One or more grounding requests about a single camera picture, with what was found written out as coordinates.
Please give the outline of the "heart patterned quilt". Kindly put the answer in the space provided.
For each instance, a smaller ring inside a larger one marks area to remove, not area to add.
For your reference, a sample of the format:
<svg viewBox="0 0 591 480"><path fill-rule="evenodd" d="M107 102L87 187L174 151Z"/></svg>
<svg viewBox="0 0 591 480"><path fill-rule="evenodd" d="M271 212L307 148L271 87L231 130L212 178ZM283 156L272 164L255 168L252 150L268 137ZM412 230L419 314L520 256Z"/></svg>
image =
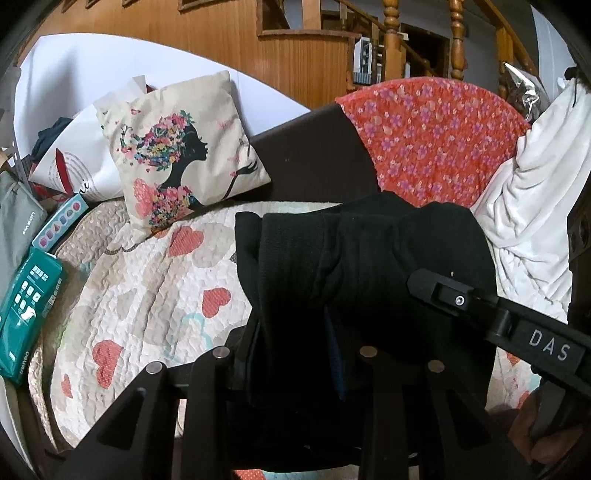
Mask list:
<svg viewBox="0 0 591 480"><path fill-rule="evenodd" d="M27 374L51 448L76 446L147 363L190 362L246 323L236 214L219 208L141 243L119 200L83 216L57 250L67 277Z"/></svg>

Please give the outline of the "grey fabric bag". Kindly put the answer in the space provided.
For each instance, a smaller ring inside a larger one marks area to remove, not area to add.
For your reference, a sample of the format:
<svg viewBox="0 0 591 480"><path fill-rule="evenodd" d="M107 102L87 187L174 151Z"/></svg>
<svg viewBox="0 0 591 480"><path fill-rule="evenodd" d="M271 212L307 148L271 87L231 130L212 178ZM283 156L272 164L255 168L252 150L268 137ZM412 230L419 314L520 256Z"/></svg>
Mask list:
<svg viewBox="0 0 591 480"><path fill-rule="evenodd" d="M1 173L0 198L0 295L4 297L47 212L8 171Z"/></svg>

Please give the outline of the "wooden stair railing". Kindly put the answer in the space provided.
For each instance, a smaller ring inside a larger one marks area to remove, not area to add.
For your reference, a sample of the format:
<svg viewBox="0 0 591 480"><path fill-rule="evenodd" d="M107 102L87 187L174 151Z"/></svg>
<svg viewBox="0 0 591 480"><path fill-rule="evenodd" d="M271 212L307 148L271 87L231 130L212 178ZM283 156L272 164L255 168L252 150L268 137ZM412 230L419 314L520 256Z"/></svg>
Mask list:
<svg viewBox="0 0 591 480"><path fill-rule="evenodd" d="M301 2L301 28L287 20L283 1L256 3L259 37L335 36L349 40L349 91L393 78L438 76L462 80L468 69L464 3L447 3L449 38L400 21L400 3L384 1L384 17L363 10L356 1L338 1L325 10L321 1Z"/></svg>

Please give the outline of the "red floral cushion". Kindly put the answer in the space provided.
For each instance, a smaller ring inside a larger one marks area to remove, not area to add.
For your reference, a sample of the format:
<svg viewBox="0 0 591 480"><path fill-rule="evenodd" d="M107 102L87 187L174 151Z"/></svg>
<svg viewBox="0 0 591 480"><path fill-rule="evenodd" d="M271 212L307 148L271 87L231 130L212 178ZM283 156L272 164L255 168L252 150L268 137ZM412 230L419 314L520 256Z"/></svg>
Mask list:
<svg viewBox="0 0 591 480"><path fill-rule="evenodd" d="M416 207L472 207L530 128L497 94L438 77L391 80L337 102L373 161L380 189Z"/></svg>

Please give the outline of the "white fluffy blanket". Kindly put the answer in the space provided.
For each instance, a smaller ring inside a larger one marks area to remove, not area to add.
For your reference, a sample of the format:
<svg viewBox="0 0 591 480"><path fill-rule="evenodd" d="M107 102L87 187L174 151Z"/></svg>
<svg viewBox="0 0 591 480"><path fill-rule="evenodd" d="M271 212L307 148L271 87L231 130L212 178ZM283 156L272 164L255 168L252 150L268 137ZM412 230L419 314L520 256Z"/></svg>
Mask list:
<svg viewBox="0 0 591 480"><path fill-rule="evenodd" d="M567 320L567 217L589 174L590 92L570 80L471 208L489 243L499 296Z"/></svg>

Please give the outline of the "teal product box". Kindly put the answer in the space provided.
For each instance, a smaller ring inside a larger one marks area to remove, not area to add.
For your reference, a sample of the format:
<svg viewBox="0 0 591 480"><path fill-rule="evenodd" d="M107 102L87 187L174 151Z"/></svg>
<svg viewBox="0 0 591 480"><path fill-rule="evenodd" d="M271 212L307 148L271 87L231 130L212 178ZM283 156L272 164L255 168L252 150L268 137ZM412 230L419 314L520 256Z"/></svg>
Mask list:
<svg viewBox="0 0 591 480"><path fill-rule="evenodd" d="M32 247L1 305L1 376L22 382L31 351L65 279L61 262Z"/></svg>

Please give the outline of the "black pants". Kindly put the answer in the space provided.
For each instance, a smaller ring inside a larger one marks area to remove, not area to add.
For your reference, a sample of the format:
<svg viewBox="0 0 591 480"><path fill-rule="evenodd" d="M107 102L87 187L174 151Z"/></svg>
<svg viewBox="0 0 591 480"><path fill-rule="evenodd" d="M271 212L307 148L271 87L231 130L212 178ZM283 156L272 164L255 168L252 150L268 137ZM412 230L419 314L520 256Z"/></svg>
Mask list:
<svg viewBox="0 0 591 480"><path fill-rule="evenodd" d="M495 357L485 315L453 316L414 297L410 275L431 270L491 294L495 269L473 214L414 207L392 193L304 214L235 218L238 278L259 327L245 389L271 448L270 468L332 460L332 376L346 349L422 340L462 376L462 476L524 479L527 463L485 411Z"/></svg>

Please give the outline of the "white paper shopping bag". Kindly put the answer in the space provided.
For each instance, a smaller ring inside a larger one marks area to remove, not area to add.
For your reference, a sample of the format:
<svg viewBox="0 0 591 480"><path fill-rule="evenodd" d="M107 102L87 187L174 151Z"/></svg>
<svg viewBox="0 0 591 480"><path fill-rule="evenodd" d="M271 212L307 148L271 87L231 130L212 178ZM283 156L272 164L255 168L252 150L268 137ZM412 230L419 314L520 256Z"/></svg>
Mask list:
<svg viewBox="0 0 591 480"><path fill-rule="evenodd" d="M103 136L97 113L111 104L130 102L146 93L143 75L97 99L79 112L58 135L30 175L30 180L61 193L67 191L58 173L58 161L65 163L71 190L90 202L102 202L122 195L117 167Z"/></svg>

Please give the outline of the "silver foil bag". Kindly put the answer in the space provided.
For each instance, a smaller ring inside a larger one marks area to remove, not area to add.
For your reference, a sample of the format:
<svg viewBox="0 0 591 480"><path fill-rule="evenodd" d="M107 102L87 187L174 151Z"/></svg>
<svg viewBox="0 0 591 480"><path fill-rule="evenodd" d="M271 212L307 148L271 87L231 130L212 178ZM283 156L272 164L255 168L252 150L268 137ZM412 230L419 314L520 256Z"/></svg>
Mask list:
<svg viewBox="0 0 591 480"><path fill-rule="evenodd" d="M540 80L507 62L505 81L507 102L512 105L524 119L532 124L550 106L550 99Z"/></svg>

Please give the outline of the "floral lady print pillow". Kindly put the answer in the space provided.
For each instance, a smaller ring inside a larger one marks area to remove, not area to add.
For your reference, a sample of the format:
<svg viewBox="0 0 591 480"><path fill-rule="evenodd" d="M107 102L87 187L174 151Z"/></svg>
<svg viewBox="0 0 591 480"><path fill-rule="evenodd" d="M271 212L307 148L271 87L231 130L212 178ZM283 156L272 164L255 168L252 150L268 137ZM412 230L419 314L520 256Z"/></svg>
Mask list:
<svg viewBox="0 0 591 480"><path fill-rule="evenodd" d="M226 71L112 102L98 108L97 120L137 242L270 183L242 126Z"/></svg>

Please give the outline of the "dark brown sofa backrest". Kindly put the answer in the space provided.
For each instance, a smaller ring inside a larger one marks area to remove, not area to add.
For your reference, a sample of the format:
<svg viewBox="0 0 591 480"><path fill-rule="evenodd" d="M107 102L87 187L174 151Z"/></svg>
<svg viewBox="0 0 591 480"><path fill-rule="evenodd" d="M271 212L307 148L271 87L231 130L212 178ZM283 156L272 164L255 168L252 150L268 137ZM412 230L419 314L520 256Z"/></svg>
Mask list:
<svg viewBox="0 0 591 480"><path fill-rule="evenodd" d="M341 203L380 191L356 127L338 103L315 109L250 140L271 182L235 202Z"/></svg>

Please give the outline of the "pastel dotted teal box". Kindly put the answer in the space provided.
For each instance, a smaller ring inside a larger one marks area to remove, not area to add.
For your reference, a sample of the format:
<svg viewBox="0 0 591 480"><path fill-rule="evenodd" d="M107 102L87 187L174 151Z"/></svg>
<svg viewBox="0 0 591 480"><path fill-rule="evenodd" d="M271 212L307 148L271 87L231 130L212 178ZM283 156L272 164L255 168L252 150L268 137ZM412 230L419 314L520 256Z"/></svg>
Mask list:
<svg viewBox="0 0 591 480"><path fill-rule="evenodd" d="M50 252L87 210L88 205L81 194L77 193L70 197L41 228L31 246Z"/></svg>

